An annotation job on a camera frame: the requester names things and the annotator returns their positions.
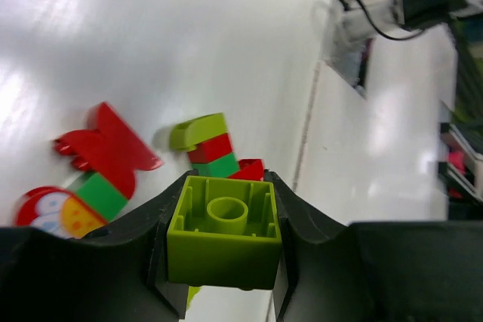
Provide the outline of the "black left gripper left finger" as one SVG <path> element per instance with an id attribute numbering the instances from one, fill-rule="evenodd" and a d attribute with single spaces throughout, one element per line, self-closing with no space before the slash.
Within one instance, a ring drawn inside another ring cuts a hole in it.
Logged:
<path id="1" fill-rule="evenodd" d="M 189 288 L 168 281 L 166 234 L 185 181 L 80 239 L 3 228 L 1 319 L 183 319 Z"/>

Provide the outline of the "red small lego brick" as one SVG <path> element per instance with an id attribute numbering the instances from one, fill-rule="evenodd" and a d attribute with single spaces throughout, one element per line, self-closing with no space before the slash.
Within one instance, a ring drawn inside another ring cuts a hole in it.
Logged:
<path id="1" fill-rule="evenodd" d="M 233 151 L 232 141 L 228 133 L 221 134 L 195 146 L 187 153 L 192 164 L 208 164 Z"/>

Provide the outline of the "lime curved lego brick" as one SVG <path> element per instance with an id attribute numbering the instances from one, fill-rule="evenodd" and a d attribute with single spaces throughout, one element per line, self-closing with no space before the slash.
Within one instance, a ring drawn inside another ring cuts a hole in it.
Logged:
<path id="1" fill-rule="evenodd" d="M 169 147 L 176 151 L 190 152 L 199 143 L 227 132 L 223 113 L 204 115 L 175 125 L 171 130 Z"/>

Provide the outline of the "green small lego brick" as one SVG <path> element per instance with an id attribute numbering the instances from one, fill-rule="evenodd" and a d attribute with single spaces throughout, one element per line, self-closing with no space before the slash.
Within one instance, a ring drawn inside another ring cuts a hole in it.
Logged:
<path id="1" fill-rule="evenodd" d="M 229 177 L 240 170 L 235 154 L 230 152 L 207 164 L 194 163 L 192 168 L 198 171 L 200 176 Z"/>

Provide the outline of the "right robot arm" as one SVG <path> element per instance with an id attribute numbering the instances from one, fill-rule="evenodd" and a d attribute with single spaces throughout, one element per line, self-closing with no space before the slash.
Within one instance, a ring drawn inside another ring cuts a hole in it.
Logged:
<path id="1" fill-rule="evenodd" d="M 351 0 L 352 39 L 381 25 L 423 30 L 472 0 Z M 283 250 L 273 299 L 278 321 L 480 321 L 482 223 L 342 225 L 296 195 L 274 172 Z"/>

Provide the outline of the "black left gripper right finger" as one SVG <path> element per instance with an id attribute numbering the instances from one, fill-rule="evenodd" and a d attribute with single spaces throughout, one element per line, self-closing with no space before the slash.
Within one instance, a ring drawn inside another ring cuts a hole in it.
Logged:
<path id="1" fill-rule="evenodd" d="M 480 321 L 482 224 L 343 225 L 277 173 L 283 249 L 273 287 L 279 321 Z"/>

